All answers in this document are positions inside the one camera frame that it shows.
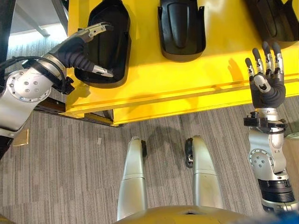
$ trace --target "metal frame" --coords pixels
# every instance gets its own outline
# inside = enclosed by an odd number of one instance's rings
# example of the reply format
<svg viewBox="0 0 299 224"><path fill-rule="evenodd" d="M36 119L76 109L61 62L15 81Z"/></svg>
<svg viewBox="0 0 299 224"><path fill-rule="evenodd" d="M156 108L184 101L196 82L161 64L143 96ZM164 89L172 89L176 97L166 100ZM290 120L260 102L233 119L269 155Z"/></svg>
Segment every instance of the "metal frame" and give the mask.
<svg viewBox="0 0 299 224"><path fill-rule="evenodd" d="M38 25L38 23L18 5L18 3L15 4L14 12L17 13L20 17L22 17L26 23L28 23L30 26L32 26L34 29L36 29L41 35L50 36L48 31L45 29L42 29Z"/></svg>
<svg viewBox="0 0 299 224"><path fill-rule="evenodd" d="M61 0L52 0L52 4L56 10L59 20L67 33L67 27L69 23L69 13L67 9L62 4Z"/></svg>
<svg viewBox="0 0 299 224"><path fill-rule="evenodd" d="M72 118L68 116L64 116L60 113L65 112L65 103L55 100L53 98L46 98L44 101L39 103L35 109L35 111L41 112L41 113L47 113L47 114L52 114L56 116L61 116L64 118L70 118L70 119L76 119L76 120L83 120L83 121L88 121L91 123L96 123L96 124L101 124L101 125L106 125L106 126L113 126L113 120L107 117L102 117L100 115L97 115L95 113L86 113L84 115L84 118Z"/></svg>

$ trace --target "black car part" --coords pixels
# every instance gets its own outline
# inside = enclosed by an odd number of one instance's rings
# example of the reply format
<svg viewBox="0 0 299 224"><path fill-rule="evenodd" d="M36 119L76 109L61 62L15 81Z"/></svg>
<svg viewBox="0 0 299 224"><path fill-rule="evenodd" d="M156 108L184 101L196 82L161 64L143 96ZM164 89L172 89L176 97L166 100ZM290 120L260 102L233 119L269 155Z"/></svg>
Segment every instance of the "black car part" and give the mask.
<svg viewBox="0 0 299 224"><path fill-rule="evenodd" d="M263 41L299 40L299 22L292 0L245 0Z"/></svg>
<svg viewBox="0 0 299 224"><path fill-rule="evenodd" d="M206 48L204 7L198 9L196 0L161 0L158 24L164 57L187 62Z"/></svg>
<svg viewBox="0 0 299 224"><path fill-rule="evenodd" d="M113 72L114 77L104 77L88 71L75 69L77 79L98 88L115 88L124 84L128 75L131 50L129 36L130 17L121 0L103 0L94 8L88 25L109 22L114 30L94 37L85 46L85 54L95 64Z"/></svg>

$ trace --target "robotic hand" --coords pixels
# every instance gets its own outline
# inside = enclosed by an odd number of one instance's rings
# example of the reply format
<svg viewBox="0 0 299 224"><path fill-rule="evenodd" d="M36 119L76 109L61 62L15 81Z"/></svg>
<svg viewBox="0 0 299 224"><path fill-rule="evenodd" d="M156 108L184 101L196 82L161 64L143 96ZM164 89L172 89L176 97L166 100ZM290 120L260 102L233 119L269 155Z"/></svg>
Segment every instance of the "robotic hand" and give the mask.
<svg viewBox="0 0 299 224"><path fill-rule="evenodd" d="M244 125L251 127L249 162L259 183L263 208L265 211L282 212L298 210L299 204L294 198L282 152L286 124L277 112L277 107L285 100L283 58L277 43L272 48L275 63L268 43L263 42L265 70L258 50L252 50L256 74L250 59L245 59L255 111L250 113L251 117L244 118Z"/></svg>
<svg viewBox="0 0 299 224"><path fill-rule="evenodd" d="M65 94L73 90L70 84L73 81L64 77L66 68L113 77L112 72L89 61L83 52L87 42L107 30L113 30L113 26L107 22L98 23L79 30L42 57L13 57L0 64L0 70L4 70L28 59L23 64L25 69L11 72L6 80L0 77L4 83L0 91L0 159L36 105L49 96L52 86Z"/></svg>

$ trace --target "black cable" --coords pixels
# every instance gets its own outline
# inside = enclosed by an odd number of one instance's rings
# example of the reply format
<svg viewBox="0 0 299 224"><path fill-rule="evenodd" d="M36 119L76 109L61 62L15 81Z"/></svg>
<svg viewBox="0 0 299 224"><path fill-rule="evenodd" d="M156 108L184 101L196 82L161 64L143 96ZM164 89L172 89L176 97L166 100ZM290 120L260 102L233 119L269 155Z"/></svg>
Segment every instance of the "black cable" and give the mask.
<svg viewBox="0 0 299 224"><path fill-rule="evenodd" d="M19 61L24 61L24 60L28 60L28 59L36 59L36 60L41 60L41 61L45 61L50 63L51 65L53 65L58 71L59 74L61 76L61 92L64 93L65 92L65 77L64 77L64 73L61 70L61 68L56 65L54 62L52 62L51 60L47 59L47 58L43 58L43 57L38 57L38 56L19 56L19 57L12 57L11 59L6 60L5 62L0 63L0 71L8 68L9 66L12 66L13 64L19 62Z"/></svg>

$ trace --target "black strap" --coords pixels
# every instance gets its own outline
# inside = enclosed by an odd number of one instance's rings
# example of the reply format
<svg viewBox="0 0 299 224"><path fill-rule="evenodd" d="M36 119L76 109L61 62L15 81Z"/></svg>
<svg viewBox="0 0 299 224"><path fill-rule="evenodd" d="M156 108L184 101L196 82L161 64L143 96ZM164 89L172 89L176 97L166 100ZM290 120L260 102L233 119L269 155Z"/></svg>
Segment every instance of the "black strap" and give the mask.
<svg viewBox="0 0 299 224"><path fill-rule="evenodd" d="M54 76L51 72L49 72L45 67L43 67L42 64L37 62L34 59L28 59L22 64L23 68L29 69L30 67L34 68L37 70L41 75L47 77L54 85L58 88L60 88L60 80L56 76Z"/></svg>

